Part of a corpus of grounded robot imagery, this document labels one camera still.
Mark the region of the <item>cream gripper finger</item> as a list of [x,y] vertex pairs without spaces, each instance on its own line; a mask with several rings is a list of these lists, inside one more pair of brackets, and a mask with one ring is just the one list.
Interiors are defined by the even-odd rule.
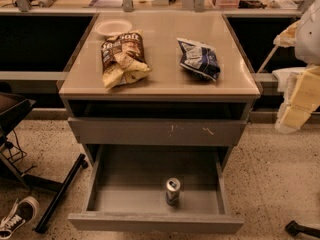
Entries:
[[284,102],[277,113],[275,128],[283,134],[299,130],[320,106],[320,66],[292,72],[287,79]]
[[295,46],[295,35],[299,21],[292,23],[280,34],[278,34],[273,40],[273,44],[279,47],[294,47]]

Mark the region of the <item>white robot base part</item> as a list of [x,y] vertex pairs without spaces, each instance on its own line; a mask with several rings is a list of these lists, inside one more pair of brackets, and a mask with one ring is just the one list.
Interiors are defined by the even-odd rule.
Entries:
[[278,92],[284,92],[287,84],[287,80],[291,73],[301,73],[304,71],[304,67],[291,67],[291,68],[282,68],[272,71],[272,75],[277,79]]

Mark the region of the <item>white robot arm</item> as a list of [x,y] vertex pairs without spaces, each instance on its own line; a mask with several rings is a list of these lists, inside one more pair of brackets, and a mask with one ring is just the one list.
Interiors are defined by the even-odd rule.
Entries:
[[295,57],[307,64],[290,73],[275,128],[284,134],[299,130],[320,106],[320,0],[314,0],[302,17],[276,36],[279,47],[293,47]]

